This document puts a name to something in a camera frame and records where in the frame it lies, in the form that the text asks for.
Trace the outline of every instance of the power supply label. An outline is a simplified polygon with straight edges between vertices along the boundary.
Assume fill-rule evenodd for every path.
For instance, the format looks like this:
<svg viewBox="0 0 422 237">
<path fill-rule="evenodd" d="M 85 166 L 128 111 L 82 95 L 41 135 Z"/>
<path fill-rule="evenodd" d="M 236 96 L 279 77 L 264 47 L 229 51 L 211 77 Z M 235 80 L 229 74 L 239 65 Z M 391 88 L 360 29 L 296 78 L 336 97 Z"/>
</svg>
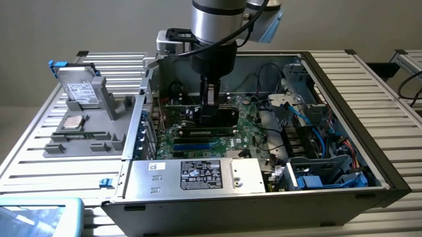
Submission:
<svg viewBox="0 0 422 237">
<path fill-rule="evenodd" d="M 180 188 L 183 190 L 221 189 L 223 176 L 219 160 L 181 161 Z"/>
<path fill-rule="evenodd" d="M 89 83 L 66 84 L 66 86 L 78 104 L 86 105 L 98 103 L 98 99 Z"/>
</svg>

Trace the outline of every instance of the tablet screen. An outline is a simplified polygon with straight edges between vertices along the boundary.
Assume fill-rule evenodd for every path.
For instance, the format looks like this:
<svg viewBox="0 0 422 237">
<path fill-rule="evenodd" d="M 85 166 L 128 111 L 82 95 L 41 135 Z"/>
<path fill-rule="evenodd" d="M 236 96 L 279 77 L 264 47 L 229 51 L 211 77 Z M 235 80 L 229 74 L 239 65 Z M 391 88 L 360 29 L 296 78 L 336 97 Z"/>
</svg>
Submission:
<svg viewBox="0 0 422 237">
<path fill-rule="evenodd" d="M 50 237 L 64 206 L 0 206 L 2 237 Z"/>
</svg>

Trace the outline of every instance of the aluminum profile table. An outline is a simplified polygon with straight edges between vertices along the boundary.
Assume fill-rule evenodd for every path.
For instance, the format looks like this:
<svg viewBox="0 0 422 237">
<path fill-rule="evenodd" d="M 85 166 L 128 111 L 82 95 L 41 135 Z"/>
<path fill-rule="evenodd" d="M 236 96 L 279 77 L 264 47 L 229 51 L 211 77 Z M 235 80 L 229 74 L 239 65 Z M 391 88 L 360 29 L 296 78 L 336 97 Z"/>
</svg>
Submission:
<svg viewBox="0 0 422 237">
<path fill-rule="evenodd" d="M 312 51 L 412 193 L 387 208 L 371 209 L 343 227 L 236 233 L 236 237 L 415 237 L 422 236 L 422 123 L 404 101 L 356 55 Z M 89 53 L 114 96 L 134 94 L 143 71 L 143 53 Z M 80 197 L 85 204 L 82 236 L 116 237 L 124 233 L 102 212 L 100 200 L 114 189 L 100 189 L 101 178 L 116 179 L 120 156 L 44 158 L 42 147 L 65 113 L 65 94 L 57 86 L 0 166 L 0 194 L 8 197 Z"/>
<path fill-rule="evenodd" d="M 408 76 L 422 71 L 422 50 L 396 50 L 391 61 L 408 73 Z M 422 99 L 416 100 L 412 109 L 422 112 Z"/>
</svg>

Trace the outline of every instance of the circuit board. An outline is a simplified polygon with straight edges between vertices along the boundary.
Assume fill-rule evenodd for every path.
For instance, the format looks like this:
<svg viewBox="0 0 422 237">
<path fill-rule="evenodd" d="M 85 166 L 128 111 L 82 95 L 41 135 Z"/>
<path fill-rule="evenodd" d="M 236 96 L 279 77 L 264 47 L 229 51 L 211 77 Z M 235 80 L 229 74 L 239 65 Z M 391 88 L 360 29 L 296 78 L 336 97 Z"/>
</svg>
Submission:
<svg viewBox="0 0 422 237">
<path fill-rule="evenodd" d="M 247 96 L 236 96 L 233 100 L 228 101 L 227 105 L 233 105 L 239 109 L 239 120 L 236 125 L 236 132 L 232 137 L 213 137 L 212 147 L 208 150 L 188 150 L 177 151 L 183 152 L 183 158 L 221 158 L 233 157 L 233 154 L 241 152 L 243 149 L 248 149 L 251 157 L 259 159 L 259 163 L 264 163 L 268 159 L 268 152 L 261 151 L 256 144 L 253 145 L 252 137 L 255 137 L 256 143 L 264 136 L 264 132 L 256 128 L 247 120 L 247 114 L 255 114 L 256 107 L 253 103 L 244 105 L 241 101 L 251 98 Z M 179 114 L 183 113 L 188 106 L 163 104 L 163 113 L 167 114 L 165 119 L 169 126 L 165 131 L 157 135 L 157 159 L 179 159 L 173 157 L 173 139 L 177 136 L 177 126 L 181 124 L 183 119 Z M 260 144 L 260 148 L 267 149 L 267 144 Z"/>
</svg>

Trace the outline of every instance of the tablet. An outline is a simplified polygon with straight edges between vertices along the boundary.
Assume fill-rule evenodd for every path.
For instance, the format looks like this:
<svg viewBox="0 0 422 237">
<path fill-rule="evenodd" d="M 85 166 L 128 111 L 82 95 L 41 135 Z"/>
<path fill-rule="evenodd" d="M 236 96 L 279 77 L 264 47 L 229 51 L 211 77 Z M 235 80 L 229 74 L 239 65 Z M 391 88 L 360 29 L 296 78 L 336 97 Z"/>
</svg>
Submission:
<svg viewBox="0 0 422 237">
<path fill-rule="evenodd" d="M 2 237 L 78 237 L 82 217 L 80 198 L 0 197 Z"/>
</svg>

